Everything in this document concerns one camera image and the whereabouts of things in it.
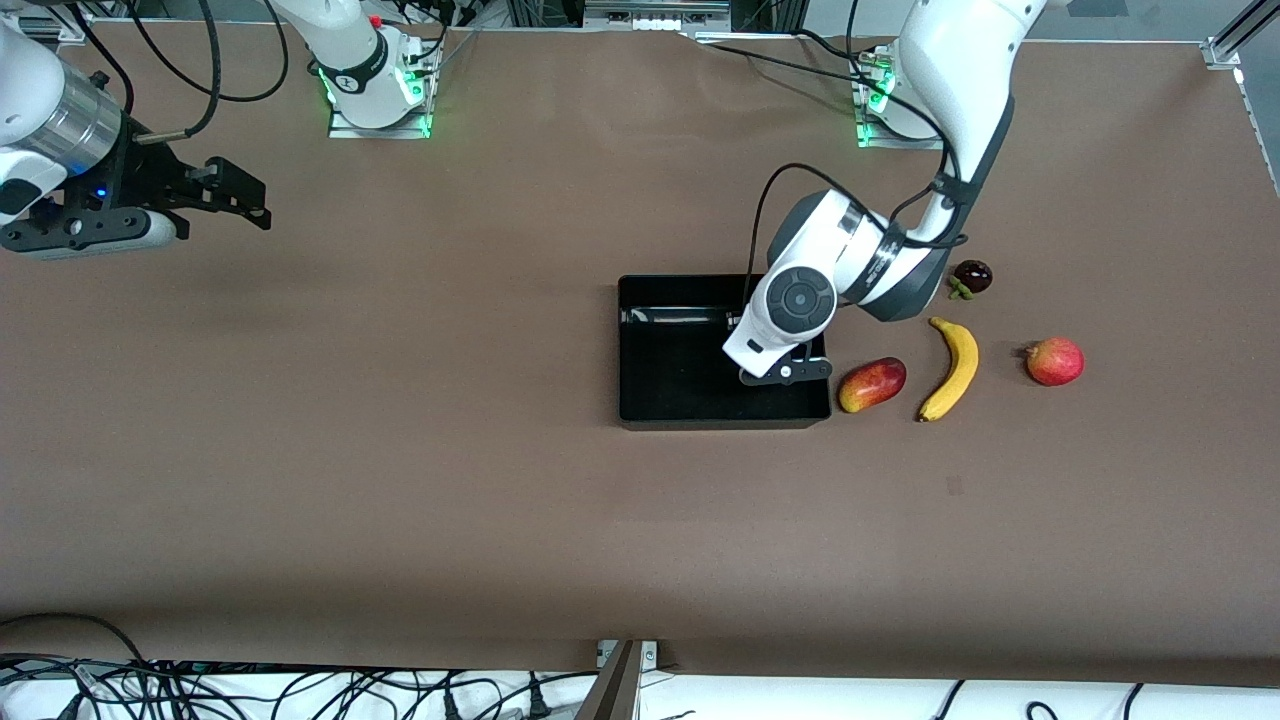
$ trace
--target black tray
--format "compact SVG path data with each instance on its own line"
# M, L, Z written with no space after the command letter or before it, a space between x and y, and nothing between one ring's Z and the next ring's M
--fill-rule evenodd
M760 281L755 275L751 281ZM799 429L831 416L828 380L748 387L721 345L742 275L618 279L618 419L635 430ZM813 342L823 355L823 337Z

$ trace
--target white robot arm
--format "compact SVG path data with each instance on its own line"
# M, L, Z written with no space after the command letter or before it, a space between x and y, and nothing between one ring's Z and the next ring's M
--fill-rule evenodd
M306 41L334 109L351 124L383 128L425 100L422 40L365 15L360 0L274 0Z
M1066 1L915 1L892 50L901 86L893 96L910 96L950 140L951 156L934 178L928 208L906 231L835 190L800 200L724 343L724 352L755 378L744 380L790 382L791 351L822 333L841 301L879 320L924 309L1004 142L1014 111L1014 56L1047 4ZM893 102L883 120L906 136L932 135Z
M358 0L275 1L347 122L381 128L424 102L420 38L371 22ZM174 213L184 208L270 228L257 178L223 158L196 168L165 142L140 142L150 131L104 82L0 20L0 246L46 260L157 247L188 236Z

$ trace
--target yellow banana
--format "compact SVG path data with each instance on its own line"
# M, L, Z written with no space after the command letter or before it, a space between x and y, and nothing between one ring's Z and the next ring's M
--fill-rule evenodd
M929 324L938 328L947 341L947 348L951 351L951 372L924 405L920 405L922 423L938 420L955 407L964 391L969 389L973 377L978 374L978 341L973 340L969 328L948 323L942 318L929 318Z

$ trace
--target cable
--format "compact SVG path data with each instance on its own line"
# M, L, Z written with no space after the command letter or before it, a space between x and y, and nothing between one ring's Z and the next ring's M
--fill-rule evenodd
M480 32L481 32L480 26L471 28L470 32L467 32L467 36L462 40L462 42L460 42L458 46L454 47L453 50L449 50L449 54L445 55L443 60L440 60L440 69L443 70L444 65L448 65L449 60L452 60L454 55L461 53L462 49L467 46L467 42L471 42L472 40L479 37Z
M849 58L849 67L854 69L856 74L863 74L858 68L858 61L854 60L854 15L858 14L858 0L852 0L849 4L849 22L845 24L845 55Z
M280 15L276 14L275 6L271 5L271 0L262 0L262 4L266 5L266 12L271 14L271 22L275 23L275 35L280 41L280 76L275 78L275 82L271 83L271 87L256 95L219 94L218 96L219 100L225 100L228 102L257 102L259 100L266 100L268 97L275 95L278 90L280 90L280 86L284 85L284 79L289 74L289 45L284 37L284 27L280 24ZM160 64L163 64L178 79L187 83L188 87L198 92L202 92L205 95L210 95L212 92L210 88L191 79L191 77L188 77L187 73L178 69L178 67L174 65L173 61L169 60L169 58L160 50L160 47L155 44L155 40L151 38L151 33L147 32L147 28L142 23L142 18L138 17L138 10L134 6L134 0L124 0L124 9L128 12L129 19L133 20L133 27L138 28L138 35L142 36L142 42L145 42L147 47L151 50L151 54L155 55L157 60L160 60Z
M813 36L812 32L804 31L804 29L796 31L792 35L804 36L804 37ZM835 47L832 47L831 44L828 44L826 41L822 41L820 44L823 45L824 50L828 50L829 53L833 53L835 55L837 55L840 58L847 59L846 54L840 53L838 50L836 50ZM869 88L876 90L877 92L879 92L879 87L877 87L869 79L865 79L865 78L861 78L861 77L855 77L855 76L846 74L846 73L837 73L837 72L832 72L832 70L824 70L822 68L814 68L814 67L810 67L810 65L801 65L799 63L792 63L790 60L782 60L781 58L772 58L769 55L762 55L759 53L751 53L750 50L740 50L737 47L727 47L727 46L718 45L718 44L712 44L710 47L713 47L716 50L724 51L724 53L731 53L733 55L741 55L744 58L753 58L753 59L756 59L756 60L764 60L765 63L773 63L776 65L782 65L785 68L792 68L792 69L803 70L803 72L806 72L806 73L813 73L813 74L818 74L818 76L823 76L823 77L831 77L831 78L842 79L842 81L846 81L846 82L852 82L852 83L861 85L861 86L869 87ZM910 113L913 113L914 115L916 115L918 118L920 118L922 122L924 122L927 126L929 126L929 128L932 128L933 132L936 132L938 135L938 138L942 141L942 154L943 154L943 160L941 163L942 168L946 167L946 160L947 159L951 160L952 168L959 168L959 161L957 161L957 159L955 156L955 149L951 146L951 142L947 140L946 135L942 132L942 128L940 128L938 124L936 122L933 122L932 118L929 118L923 110L920 110L919 108L916 108L911 102L908 102L906 100L902 100L900 97L895 97L892 95L886 95L886 97L888 97L891 101L896 102L897 105L901 105L902 108L905 108L906 110L909 110ZM923 197L924 195L927 195L927 192L928 191L925 191L923 193L918 193L918 195L919 195L919 197ZM876 222L876 225L881 231L884 229L883 223L881 223L876 218L876 215L868 215L868 217L872 218ZM947 237L955 229L957 219L959 219L959 213L952 213L951 218L947 222L947 227L943 228L942 232L940 232L934 238L928 240L928 241L914 240L914 238L905 238L902 241L902 246L904 247L916 247L916 249L929 249L929 250L945 250L945 249L951 249L951 247L959 247L959 246L964 245L965 242L968 242L968 240L969 240L968 236L959 234L954 240L950 240L950 241L946 241L946 242L942 241L943 237Z
M133 81L129 79L129 73L124 72L124 68L115 60L111 51L108 50L106 46L102 45L102 41L97 38L97 33L95 33L93 28L91 28L84 20L84 14L81 13L79 5L68 5L68 9L72 12L72 17L76 18L76 24L79 26L81 32L84 33L84 38L88 40L88 44L97 50L97 54L106 60L106 64L115 70L115 76L120 78L120 85L124 86L124 114L128 115L133 111Z
M316 687L321 685L323 683L338 675L337 673L332 673L321 678L319 682L314 682L307 684L306 687L294 689L307 678L312 678L319 674L319 673L303 673L298 678L291 680L289 684L285 685L285 688L280 692L279 696L276 696L275 698L270 698L270 697L256 697L256 696L228 696L220 692L218 688L210 685L207 679L204 678L204 674L200 674L195 678L183 676L178 674L175 669L173 669L172 664L156 662L156 664L150 664L146 667L134 667L132 665L123 665L119 662L109 662L99 660L70 660L70 659L58 659L54 656L45 656L45 655L20 655L20 653L4 653L0 655L0 659L9 661L18 660L19 662L41 662L45 665L44 667L36 670L23 670L15 673L14 675L5 676L0 679L0 687L29 678L32 675L46 674L50 673L51 669L54 669L56 671L65 674L68 678L73 679L77 683L77 687L81 688L82 694L84 694L86 698L88 698L91 703L93 703L96 714L100 712L97 707L99 705L122 706L123 710L129 715L131 720L142 720L141 716L137 712L134 712L133 706L141 705L145 711L150 711L152 716L155 716L156 710L159 707L174 702L179 702L182 703L182 706L186 707L187 710L186 715L188 716L189 720L200 720L200 714L197 712L197 708L218 715L223 720L248 720L248 715L246 715L246 712L237 705L237 702L241 701L271 702L274 703L273 705L273 717L274 717L278 714L280 703L284 701L284 698L315 689ZM95 687L100 685L106 692L111 693L111 696L114 696L114 700L96 697L92 693L92 691L87 685L84 685L81 674L76 671L77 666L82 665L111 669L110 673L97 678L99 683L96 683ZM105 682L113 676L120 676L122 682L127 682L131 676L138 676L140 679L151 676L160 678L161 689L164 692L159 697L151 697L150 691L145 685L140 685L138 693L142 697L125 697L111 683ZM172 684L168 684L168 687L170 688L169 691L164 689L166 687L166 683L164 683L164 680L172 682ZM122 685L122 688L128 691L128 685ZM381 700L390 702L389 698L381 698ZM230 714L209 705L210 702L224 705L228 710L230 710ZM173 720L182 720L182 717L183 715L175 714Z
M584 671L584 673L566 673L563 675L552 675L550 678L543 678L541 680L538 680L538 684L539 685L545 685L547 683L558 683L561 680L568 680L568 679L572 679L572 678L594 678L595 675L599 675L599 673L596 673L595 670L589 670L589 671ZM520 697L521 694L529 692L530 689L532 689L532 684L525 685L525 687L522 687L522 688L520 688L517 691L512 691L512 692L502 696L498 700L498 702L495 702L495 703L490 705L489 707L481 710L472 720L484 720L484 716L489 715L490 712L494 712L494 720L497 720L498 719L498 714L502 712L503 703L511 702L513 698Z
M947 691L946 700L942 701L942 710L940 710L938 714L933 716L933 720L946 720L947 712L951 712L951 703L955 702L956 694L960 693L960 688L963 685L964 680L956 680L956 684L951 685L951 689Z
M1138 697L1138 693L1142 691L1143 685L1146 685L1146 683L1138 683L1138 684L1135 684L1133 687L1133 689L1129 691L1129 694L1125 696L1125 698L1124 698L1124 720L1129 720L1129 711L1133 708L1133 700L1135 697Z
M417 715L417 707L420 705L422 705L424 702L426 702L426 698L430 697L431 693L434 693L435 691L439 691L440 688L444 688L449 683L449 680L452 680L454 676L461 675L461 674L462 673L458 671L458 670L449 670L440 682L438 682L434 685L431 685L430 688L428 688L426 692L422 693L417 698L417 701L415 701L413 705L410 706L410 708L404 712L404 715L401 716L401 720L412 720L413 716ZM413 675L413 679L415 680L417 679L417 674Z
M886 229L884 223L882 223L881 219L877 218L874 213L868 210L867 205L863 205L863 202L858 200L858 197L852 192L849 192L849 190L845 188L845 186L840 184L840 182L837 182L827 173L805 163L787 163L786 165L782 165L781 168L773 170L773 174L769 176L768 182L764 183L764 190L760 191L760 200L755 204L755 219L751 222L751 250L746 256L746 277L742 281L742 307L746 307L746 302L751 297L751 273L755 270L755 247L760 238L760 214L764 211L764 201L769 197L769 188L773 187L773 181L778 179L778 176L792 168L818 176L819 178L826 181L827 184L829 184L838 192L844 193L845 197L847 197L849 201L855 208L858 208L858 210L864 217L867 217L867 219L869 219L877 228L879 228L881 232L884 232Z
M129 651L129 655L132 655L134 660L143 664L146 662L146 660L142 659L142 652L138 650L138 646L133 644L133 641L129 639L129 635L124 634L124 630L116 628L115 625L108 623L106 620L96 615L86 615L83 612L31 612L27 615L18 615L17 618L9 618L8 620L0 620L0 628L6 628L9 625L18 625L22 623L31 623L35 620L78 620L82 623L92 623L100 628L106 629L113 635L115 635L118 641L124 643L125 650Z
M529 720L543 720L552 714L550 708L547 707L547 698L543 697L543 687L538 683L538 675L532 670L529 671Z
M223 90L223 53L218 46L218 27L214 24L214 12L209 8L209 0L196 0L196 3L200 5L200 14L205 17L205 31L209 33L209 60L210 74L212 76L209 83L209 102L205 105L205 114L196 120L196 124L187 129L140 135L133 138L138 145L155 145L157 142L169 142L170 140L195 137L196 133L209 127L209 122L214 119L214 113L218 111L218 99L221 97Z
M1044 712L1047 712L1050 720L1057 720L1057 712L1053 712L1052 707L1044 705L1043 702L1041 702L1038 700L1033 700L1033 701L1030 701L1030 702L1027 703L1027 720L1037 720L1037 717L1034 715L1034 712L1037 710L1043 710Z

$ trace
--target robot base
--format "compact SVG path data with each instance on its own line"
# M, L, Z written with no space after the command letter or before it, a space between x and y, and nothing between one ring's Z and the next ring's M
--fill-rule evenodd
M411 51L421 50L422 40L408 37ZM440 64L444 55L443 44L404 68L406 91L422 97L422 101L410 110L399 122L381 128L365 128L352 124L337 109L333 109L333 96L329 96L329 137L334 138L381 138L381 140L424 140L431 137L431 120L435 113L435 95L440 85Z
M877 92L867 86L851 83L854 88L854 122L858 127L859 147L892 147L895 150L942 150L942 140L937 136L913 138L899 135L888 128L881 113L892 95L896 79L893 77L893 55L888 45L878 45L858 55L858 68L864 76L877 82L887 92Z

